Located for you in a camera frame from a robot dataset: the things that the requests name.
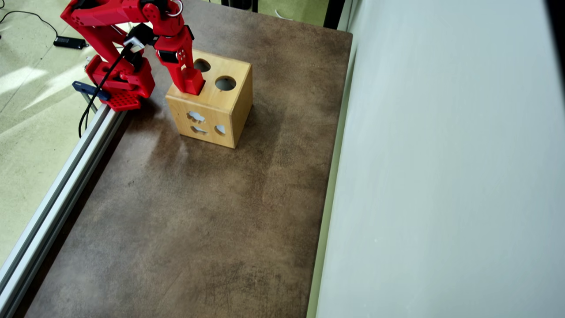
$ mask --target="blue clamp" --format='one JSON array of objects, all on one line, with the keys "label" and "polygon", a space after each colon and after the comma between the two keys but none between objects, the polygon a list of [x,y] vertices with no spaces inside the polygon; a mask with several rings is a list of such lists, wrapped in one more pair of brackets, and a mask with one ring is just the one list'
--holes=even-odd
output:
[{"label": "blue clamp", "polygon": [[[72,83],[72,86],[77,92],[83,93],[83,94],[88,94],[88,95],[93,95],[94,91],[96,90],[96,87],[82,83],[82,82],[77,81],[77,80]],[[109,93],[107,93],[103,90],[100,90],[98,92],[97,97],[100,98],[103,101],[107,101],[107,100],[110,99],[111,96],[110,96]]]}]

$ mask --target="red robot arm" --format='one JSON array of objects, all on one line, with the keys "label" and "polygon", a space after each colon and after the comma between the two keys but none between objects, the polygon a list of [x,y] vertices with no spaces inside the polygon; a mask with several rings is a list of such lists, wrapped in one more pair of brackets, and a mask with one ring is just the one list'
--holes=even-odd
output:
[{"label": "red robot arm", "polygon": [[[114,43],[134,41],[115,24],[151,22],[157,57],[171,74],[180,91],[198,94],[204,85],[202,73],[192,61],[192,33],[182,18],[180,0],[72,0],[61,18],[77,30],[96,50],[85,71],[98,85],[120,53]],[[107,103],[116,111],[140,107],[140,98],[148,98],[155,82],[151,66],[142,58],[144,44],[131,52],[112,70],[102,89],[110,93]]]}]

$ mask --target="circular hole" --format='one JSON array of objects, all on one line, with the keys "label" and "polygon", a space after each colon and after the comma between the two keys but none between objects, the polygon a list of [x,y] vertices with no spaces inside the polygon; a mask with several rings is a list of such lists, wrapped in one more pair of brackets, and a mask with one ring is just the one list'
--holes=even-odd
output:
[{"label": "circular hole", "polygon": [[236,87],[236,80],[229,76],[221,76],[216,80],[216,87],[222,91],[231,91]]},{"label": "circular hole", "polygon": [[194,61],[194,68],[204,73],[210,71],[210,63],[208,63],[208,61],[206,61],[205,59],[199,58]]}]

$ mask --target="white wall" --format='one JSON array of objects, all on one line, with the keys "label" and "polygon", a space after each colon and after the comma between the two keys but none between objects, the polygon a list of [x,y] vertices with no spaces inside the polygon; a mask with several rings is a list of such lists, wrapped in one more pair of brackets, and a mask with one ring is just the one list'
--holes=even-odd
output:
[{"label": "white wall", "polygon": [[364,0],[318,317],[565,316],[543,1]]}]

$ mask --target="wooden box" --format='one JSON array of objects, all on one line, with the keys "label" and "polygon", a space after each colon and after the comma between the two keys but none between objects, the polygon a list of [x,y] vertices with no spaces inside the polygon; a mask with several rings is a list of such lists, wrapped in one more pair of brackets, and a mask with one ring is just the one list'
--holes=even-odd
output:
[{"label": "wooden box", "polygon": [[166,95],[179,133],[235,148],[253,104],[251,64],[198,50],[193,58],[206,81],[200,94],[172,84]]}]

